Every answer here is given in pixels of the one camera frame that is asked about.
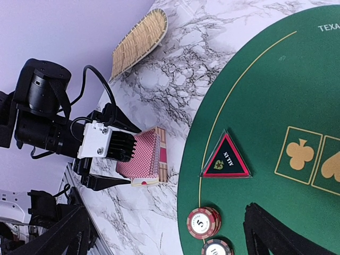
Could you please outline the black chips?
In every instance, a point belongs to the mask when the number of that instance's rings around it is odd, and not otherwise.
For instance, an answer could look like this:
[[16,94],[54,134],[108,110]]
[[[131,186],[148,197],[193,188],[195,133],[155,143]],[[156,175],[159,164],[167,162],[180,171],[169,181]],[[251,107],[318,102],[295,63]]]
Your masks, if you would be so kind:
[[211,239],[207,241],[202,249],[202,255],[233,255],[232,248],[223,240]]

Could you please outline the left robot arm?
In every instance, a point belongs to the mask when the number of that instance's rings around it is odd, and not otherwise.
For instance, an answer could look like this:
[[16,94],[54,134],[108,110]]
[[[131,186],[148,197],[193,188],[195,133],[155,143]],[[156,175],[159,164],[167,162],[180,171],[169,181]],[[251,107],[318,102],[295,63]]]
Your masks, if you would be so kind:
[[134,157],[140,129],[117,106],[113,92],[102,74],[91,70],[106,90],[109,102],[102,111],[71,119],[73,101],[66,93],[71,72],[56,63],[31,58],[24,64],[15,90],[1,93],[1,147],[11,141],[21,149],[30,145],[43,149],[32,159],[53,154],[73,158],[73,170],[81,184],[94,191],[127,184],[121,178],[105,177],[90,171],[94,158],[127,163]]

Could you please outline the red playing card deck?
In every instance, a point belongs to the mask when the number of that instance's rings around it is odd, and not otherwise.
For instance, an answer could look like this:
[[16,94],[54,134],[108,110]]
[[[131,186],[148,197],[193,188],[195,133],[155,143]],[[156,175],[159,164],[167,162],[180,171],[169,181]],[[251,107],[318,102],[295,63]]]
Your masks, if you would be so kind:
[[132,186],[147,186],[159,182],[160,136],[149,129],[134,136],[137,141],[133,158],[118,162],[116,172],[131,180]]

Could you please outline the woven bamboo tray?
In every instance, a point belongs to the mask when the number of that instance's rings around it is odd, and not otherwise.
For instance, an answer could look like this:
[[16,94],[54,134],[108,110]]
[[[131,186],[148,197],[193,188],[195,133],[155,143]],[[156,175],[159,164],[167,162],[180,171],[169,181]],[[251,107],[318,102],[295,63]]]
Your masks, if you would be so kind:
[[149,11],[113,50],[110,80],[116,79],[150,54],[161,44],[167,30],[165,11],[160,8]]

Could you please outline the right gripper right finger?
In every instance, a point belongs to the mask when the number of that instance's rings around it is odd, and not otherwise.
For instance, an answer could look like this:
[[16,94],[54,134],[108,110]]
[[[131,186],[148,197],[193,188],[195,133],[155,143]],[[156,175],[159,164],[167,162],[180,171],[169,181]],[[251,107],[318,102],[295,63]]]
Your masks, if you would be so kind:
[[248,254],[339,254],[339,212],[315,206],[279,208],[270,214],[257,203],[245,208]]

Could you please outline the red chips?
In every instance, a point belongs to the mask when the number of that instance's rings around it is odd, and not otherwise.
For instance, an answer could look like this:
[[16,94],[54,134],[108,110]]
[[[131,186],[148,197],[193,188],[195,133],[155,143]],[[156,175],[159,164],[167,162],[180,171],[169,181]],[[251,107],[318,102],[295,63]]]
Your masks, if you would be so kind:
[[221,226],[220,213],[213,207],[200,207],[192,210],[187,217],[189,233],[196,239],[208,239],[216,235]]

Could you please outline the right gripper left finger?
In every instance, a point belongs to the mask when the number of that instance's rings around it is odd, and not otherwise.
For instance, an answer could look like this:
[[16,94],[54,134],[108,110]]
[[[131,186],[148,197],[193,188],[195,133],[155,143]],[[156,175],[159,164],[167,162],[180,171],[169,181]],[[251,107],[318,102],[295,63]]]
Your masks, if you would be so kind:
[[15,250],[16,254],[87,254],[90,221],[86,209],[76,207],[37,239]]

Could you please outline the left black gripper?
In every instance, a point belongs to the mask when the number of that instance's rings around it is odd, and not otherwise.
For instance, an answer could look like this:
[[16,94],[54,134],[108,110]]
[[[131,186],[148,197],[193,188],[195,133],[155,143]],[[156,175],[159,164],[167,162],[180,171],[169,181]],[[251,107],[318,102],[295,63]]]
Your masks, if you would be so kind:
[[[104,123],[132,133],[142,132],[133,124],[116,105],[107,103],[102,111]],[[73,171],[81,176],[81,184],[94,191],[100,191],[117,185],[131,184],[130,180],[107,177],[90,173],[92,159],[77,159],[77,153],[83,138],[84,125],[71,124],[69,120],[57,116],[55,120],[19,110],[14,137],[18,148],[24,144],[35,149],[45,149],[47,154],[59,154],[74,159]]]

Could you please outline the round green poker mat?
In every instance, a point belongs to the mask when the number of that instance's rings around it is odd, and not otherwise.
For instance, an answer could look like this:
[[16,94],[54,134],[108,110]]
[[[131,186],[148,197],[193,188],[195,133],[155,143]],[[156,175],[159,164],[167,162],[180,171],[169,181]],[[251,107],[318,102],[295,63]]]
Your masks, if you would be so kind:
[[[252,178],[203,178],[221,133],[232,137]],[[200,206],[222,216],[218,237],[247,254],[245,208],[270,214],[315,206],[339,212],[339,6],[314,7],[269,26],[210,86],[187,138],[178,183],[184,254],[203,242],[186,219]]]

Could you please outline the triangular all-in dealer button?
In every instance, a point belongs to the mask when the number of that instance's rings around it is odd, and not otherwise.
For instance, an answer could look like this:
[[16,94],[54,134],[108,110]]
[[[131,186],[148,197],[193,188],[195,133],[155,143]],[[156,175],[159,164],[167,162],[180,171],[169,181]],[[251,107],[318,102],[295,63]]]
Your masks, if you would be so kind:
[[252,178],[245,160],[226,130],[223,130],[221,133],[213,152],[201,169],[200,177],[226,179]]

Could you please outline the playing card box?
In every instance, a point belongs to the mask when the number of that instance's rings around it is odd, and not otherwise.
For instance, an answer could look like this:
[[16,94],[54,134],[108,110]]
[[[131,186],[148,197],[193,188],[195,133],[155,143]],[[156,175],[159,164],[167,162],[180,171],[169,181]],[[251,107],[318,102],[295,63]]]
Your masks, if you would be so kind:
[[147,131],[154,131],[159,136],[160,148],[156,160],[158,163],[158,175],[149,178],[134,178],[131,184],[134,187],[159,185],[168,181],[166,130],[162,127],[154,126]]

